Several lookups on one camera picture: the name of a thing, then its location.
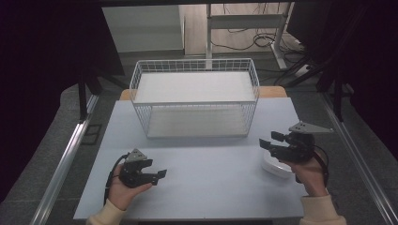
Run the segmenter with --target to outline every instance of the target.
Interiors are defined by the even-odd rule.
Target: wire mesh
[[[172,73],[229,71],[247,72],[253,100],[162,104],[135,102],[143,74],[164,73],[167,76]],[[136,64],[130,83],[130,99],[149,138],[247,136],[259,96],[258,87],[252,59],[147,60]]]

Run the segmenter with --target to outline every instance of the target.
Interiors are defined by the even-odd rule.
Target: white table
[[[265,150],[258,144],[259,138],[269,139],[272,130],[287,134],[298,121],[289,97],[260,98],[247,138],[149,140],[131,102],[118,101],[74,218],[86,219],[101,209],[109,171],[133,148],[154,159],[144,173],[167,174],[133,200],[125,219],[301,217],[303,186],[294,174],[285,179],[264,171]]]

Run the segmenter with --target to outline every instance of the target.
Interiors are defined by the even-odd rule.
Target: hand
[[[150,189],[152,184],[149,183],[136,188],[126,187],[119,179],[121,168],[121,164],[115,168],[108,199],[116,208],[125,211],[127,207],[129,207],[132,199],[138,194]]]
[[[322,168],[315,158],[302,163],[281,161],[291,167],[298,180],[305,186],[305,190],[311,197],[328,195],[324,184]]]

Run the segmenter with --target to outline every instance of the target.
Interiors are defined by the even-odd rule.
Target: white container
[[[258,86],[252,59],[139,61],[130,99],[148,138],[245,137]]]

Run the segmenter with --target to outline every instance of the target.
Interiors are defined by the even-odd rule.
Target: white wall
[[[178,6],[104,7],[119,53],[182,50]]]

